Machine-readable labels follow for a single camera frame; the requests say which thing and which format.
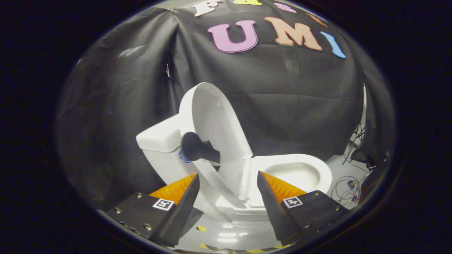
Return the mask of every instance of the foam letter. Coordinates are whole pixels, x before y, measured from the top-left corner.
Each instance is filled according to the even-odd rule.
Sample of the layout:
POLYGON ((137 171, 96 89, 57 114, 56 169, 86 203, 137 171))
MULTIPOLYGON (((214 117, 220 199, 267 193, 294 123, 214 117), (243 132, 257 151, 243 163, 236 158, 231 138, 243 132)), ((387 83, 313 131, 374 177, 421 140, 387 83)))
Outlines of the foam letter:
POLYGON ((196 9, 195 17, 214 11, 215 8, 211 7, 217 7, 217 2, 221 2, 221 0, 207 0, 205 2, 193 5, 192 8, 196 9))
POLYGON ((293 45, 293 41, 289 39, 288 36, 292 37, 292 39, 298 44, 303 45, 303 39, 305 41, 305 46, 315 50, 322 50, 322 47, 317 43, 314 38, 314 35, 311 33, 311 29, 303 25, 301 23, 295 23, 295 29, 289 26, 286 22, 278 19, 266 17, 265 20, 272 23, 273 27, 276 30, 276 34, 278 38, 276 42, 283 45, 293 45))
POLYGON ((283 10, 286 10, 286 11, 290 11, 290 12, 293 12, 293 13, 297 13, 296 10, 290 8, 290 7, 287 6, 287 5, 283 5, 283 4, 280 4, 280 3, 275 3, 275 5, 276 5, 278 8, 280 8, 280 9, 283 9, 283 10))
POLYGON ((226 53, 241 52, 249 50, 257 44, 257 35, 253 27, 255 23, 256 21, 254 20, 242 20, 236 23, 236 25, 242 27, 245 33, 245 40, 239 43, 231 42, 231 39, 229 39, 228 24, 217 25, 207 31, 212 33, 213 42, 218 50, 226 53))
POLYGON ((233 3, 238 5, 262 5, 257 0, 235 0, 233 3))
POLYGON ((306 13, 306 14, 308 14, 308 15, 309 15, 311 18, 313 18, 315 21, 319 22, 321 25, 324 25, 324 26, 328 27, 327 25, 323 24, 322 21, 321 21, 318 17, 316 17, 316 16, 314 16, 314 15, 312 15, 312 14, 310 14, 310 13, 306 13))
POLYGON ((341 58, 345 58, 344 53, 342 53, 342 50, 340 50, 339 45, 336 43, 336 41, 334 40, 334 37, 325 33, 325 32, 320 32, 321 34, 323 34, 326 39, 328 40, 328 42, 331 44, 331 46, 333 47, 333 53, 341 58))

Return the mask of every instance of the toilet bowl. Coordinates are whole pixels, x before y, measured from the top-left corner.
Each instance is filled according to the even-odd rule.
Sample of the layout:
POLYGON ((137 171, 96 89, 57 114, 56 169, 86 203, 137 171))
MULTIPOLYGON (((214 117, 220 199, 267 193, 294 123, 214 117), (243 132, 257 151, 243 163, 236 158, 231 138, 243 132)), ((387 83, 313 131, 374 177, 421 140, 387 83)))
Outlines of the toilet bowl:
POLYGON ((199 173, 200 190, 193 207, 223 221, 268 220, 257 174, 267 172, 306 192, 327 193, 331 170, 304 154, 253 157, 240 122, 226 96, 200 83, 182 98, 179 113, 137 135, 148 161, 169 184, 199 173), (220 167, 206 159, 190 161, 181 149, 184 134, 194 132, 220 152, 220 167))

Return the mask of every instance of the white letter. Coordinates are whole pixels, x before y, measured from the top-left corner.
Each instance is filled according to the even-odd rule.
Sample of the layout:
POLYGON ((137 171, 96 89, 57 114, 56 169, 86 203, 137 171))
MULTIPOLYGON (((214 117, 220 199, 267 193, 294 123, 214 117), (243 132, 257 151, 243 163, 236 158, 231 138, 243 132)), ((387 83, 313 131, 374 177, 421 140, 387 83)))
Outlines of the white letter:
POLYGON ((218 6, 217 2, 221 2, 221 0, 207 0, 205 2, 193 5, 192 8, 196 8, 195 17, 214 11, 215 8, 211 7, 217 7, 218 6))

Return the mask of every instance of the yellow tape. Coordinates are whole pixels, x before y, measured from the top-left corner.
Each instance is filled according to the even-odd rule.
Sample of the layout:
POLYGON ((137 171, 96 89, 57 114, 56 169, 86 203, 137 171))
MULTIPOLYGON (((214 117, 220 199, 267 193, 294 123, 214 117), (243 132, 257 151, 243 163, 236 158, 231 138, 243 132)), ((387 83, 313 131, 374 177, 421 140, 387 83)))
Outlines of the yellow tape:
POLYGON ((201 247, 203 249, 209 249, 205 244, 199 244, 199 247, 201 247))
MULTIPOLYGON (((281 246, 275 246, 274 248, 275 249, 284 249, 284 248, 287 248, 287 247, 292 246, 292 245, 293 244, 288 244, 288 245, 284 245, 284 246, 281 245, 281 246)), ((213 246, 210 246, 210 245, 208 247, 205 244, 199 244, 199 247, 201 247, 203 249, 208 249, 210 251, 214 251, 215 249, 220 249, 218 247, 213 247, 213 246)), ((268 250, 268 248, 266 248, 266 250, 263 250, 263 249, 247 249, 245 251, 248 252, 248 253, 260 253, 260 252, 266 252, 266 251, 270 251, 270 250, 268 250)))
POLYGON ((292 245, 276 246, 275 248, 277 248, 277 249, 284 249, 284 248, 287 248, 289 246, 292 246, 292 245))
POLYGON ((196 229, 201 231, 201 232, 206 232, 206 230, 207 230, 206 227, 202 227, 202 226, 196 226, 196 229))
POLYGON ((258 253, 258 252, 264 252, 261 249, 247 249, 246 251, 248 251, 249 253, 258 253))

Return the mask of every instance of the pink letter u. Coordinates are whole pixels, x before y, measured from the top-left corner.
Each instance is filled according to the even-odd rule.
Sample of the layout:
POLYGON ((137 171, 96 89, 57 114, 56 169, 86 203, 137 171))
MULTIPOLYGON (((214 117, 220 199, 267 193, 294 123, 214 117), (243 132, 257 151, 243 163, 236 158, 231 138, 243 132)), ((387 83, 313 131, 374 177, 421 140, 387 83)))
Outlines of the pink letter u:
POLYGON ((239 43, 232 42, 229 39, 227 32, 229 28, 228 24, 217 25, 209 28, 207 31, 212 33, 213 42, 218 50, 226 53, 241 52, 252 49, 257 44, 257 35, 253 27, 255 23, 256 21, 254 20, 242 20, 236 23, 236 25, 242 27, 245 33, 245 40, 239 43))

